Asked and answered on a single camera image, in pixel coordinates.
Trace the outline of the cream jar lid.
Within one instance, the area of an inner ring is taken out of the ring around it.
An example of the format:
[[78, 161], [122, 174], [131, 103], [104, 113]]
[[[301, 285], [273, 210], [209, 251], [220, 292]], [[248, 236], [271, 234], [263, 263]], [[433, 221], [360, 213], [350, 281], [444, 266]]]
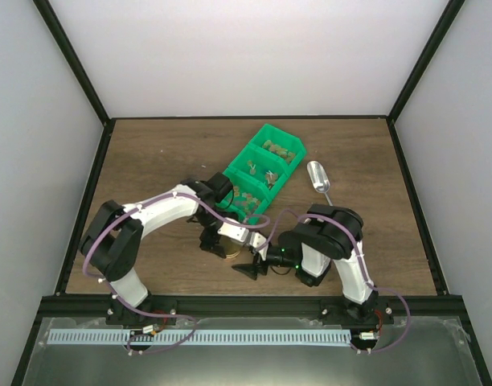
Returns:
[[238, 257], [243, 249], [242, 244], [238, 244], [233, 239], [226, 236], [221, 237], [220, 243], [223, 246], [225, 259], [233, 259]]

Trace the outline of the green bin with star candies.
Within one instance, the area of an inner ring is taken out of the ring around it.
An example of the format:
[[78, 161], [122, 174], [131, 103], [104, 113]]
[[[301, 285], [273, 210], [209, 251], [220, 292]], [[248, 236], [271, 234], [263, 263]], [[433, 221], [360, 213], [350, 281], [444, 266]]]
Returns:
[[254, 215], [262, 215], [271, 203], [268, 188], [251, 175], [233, 167], [227, 168], [224, 175], [232, 183], [232, 190], [218, 207], [236, 213], [240, 221], [248, 217], [249, 224], [256, 224], [259, 219]]

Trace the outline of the silver metal scoop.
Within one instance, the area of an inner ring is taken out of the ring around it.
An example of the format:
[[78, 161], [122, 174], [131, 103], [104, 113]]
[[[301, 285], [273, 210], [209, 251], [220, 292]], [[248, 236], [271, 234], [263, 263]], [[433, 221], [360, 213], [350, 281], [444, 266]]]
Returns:
[[327, 203], [332, 206], [333, 203], [329, 196], [330, 180], [323, 165], [318, 161], [310, 161], [306, 168], [314, 190], [323, 194]]

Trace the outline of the green bin with popsicle candies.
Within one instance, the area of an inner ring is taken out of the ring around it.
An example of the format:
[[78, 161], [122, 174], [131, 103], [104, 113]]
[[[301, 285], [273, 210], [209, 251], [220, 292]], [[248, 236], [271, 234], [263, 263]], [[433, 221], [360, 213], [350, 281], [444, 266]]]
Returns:
[[282, 158], [290, 167], [296, 167], [307, 154], [299, 137], [270, 124], [264, 124], [249, 142]]

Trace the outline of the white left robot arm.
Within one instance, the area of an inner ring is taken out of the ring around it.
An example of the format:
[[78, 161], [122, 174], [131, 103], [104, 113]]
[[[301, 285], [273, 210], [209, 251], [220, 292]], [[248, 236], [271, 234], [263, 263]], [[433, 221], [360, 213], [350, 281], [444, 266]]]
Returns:
[[216, 207], [232, 190], [230, 179], [217, 172], [207, 181], [185, 179], [170, 191], [139, 203], [105, 202], [80, 241], [80, 253], [88, 259], [83, 270], [89, 265], [96, 268], [113, 293], [126, 302], [125, 316], [137, 325], [147, 323], [153, 315], [153, 305], [146, 300], [150, 292], [134, 268], [141, 240], [166, 224], [186, 218], [203, 227], [199, 247], [225, 258], [225, 244], [218, 233], [223, 222], [209, 211], [236, 220], [238, 216]]

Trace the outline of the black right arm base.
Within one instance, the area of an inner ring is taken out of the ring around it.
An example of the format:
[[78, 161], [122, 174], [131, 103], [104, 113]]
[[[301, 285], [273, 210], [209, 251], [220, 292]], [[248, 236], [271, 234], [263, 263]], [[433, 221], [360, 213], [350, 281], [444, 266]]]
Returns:
[[393, 324], [394, 318], [386, 312], [389, 304], [384, 298], [368, 300], [359, 305], [343, 296], [320, 301], [318, 317], [329, 324], [341, 326], [374, 326], [381, 317], [382, 324]]

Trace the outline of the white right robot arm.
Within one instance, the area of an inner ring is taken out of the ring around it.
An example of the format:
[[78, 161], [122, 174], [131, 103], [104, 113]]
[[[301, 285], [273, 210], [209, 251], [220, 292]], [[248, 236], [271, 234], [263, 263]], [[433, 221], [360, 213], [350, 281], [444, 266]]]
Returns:
[[294, 269], [303, 284], [313, 287], [321, 284], [334, 265], [347, 317], [363, 324], [374, 315], [377, 295], [363, 259], [363, 220], [355, 211], [315, 203], [293, 229], [278, 236], [276, 244], [263, 244], [253, 245], [261, 250], [251, 263], [232, 268], [252, 280], [274, 266]]

